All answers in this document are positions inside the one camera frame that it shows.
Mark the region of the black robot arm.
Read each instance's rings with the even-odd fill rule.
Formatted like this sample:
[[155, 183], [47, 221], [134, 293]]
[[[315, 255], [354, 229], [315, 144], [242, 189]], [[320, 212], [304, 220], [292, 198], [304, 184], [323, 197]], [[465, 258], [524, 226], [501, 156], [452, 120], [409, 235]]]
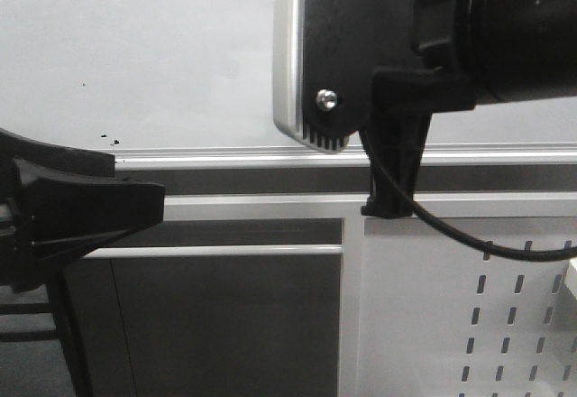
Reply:
[[576, 0], [414, 0], [412, 51], [482, 104], [576, 94]]

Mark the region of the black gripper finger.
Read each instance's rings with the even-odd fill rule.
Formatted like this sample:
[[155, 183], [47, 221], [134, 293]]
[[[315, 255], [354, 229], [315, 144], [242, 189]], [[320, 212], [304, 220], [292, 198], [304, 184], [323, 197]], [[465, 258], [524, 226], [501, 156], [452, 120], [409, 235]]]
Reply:
[[85, 255], [156, 226], [164, 186], [56, 171], [16, 159], [8, 195], [8, 284], [28, 291]]
[[7, 175], [12, 159], [19, 158], [43, 167], [74, 174], [113, 177], [114, 156], [109, 153], [42, 143], [1, 130], [1, 175]]

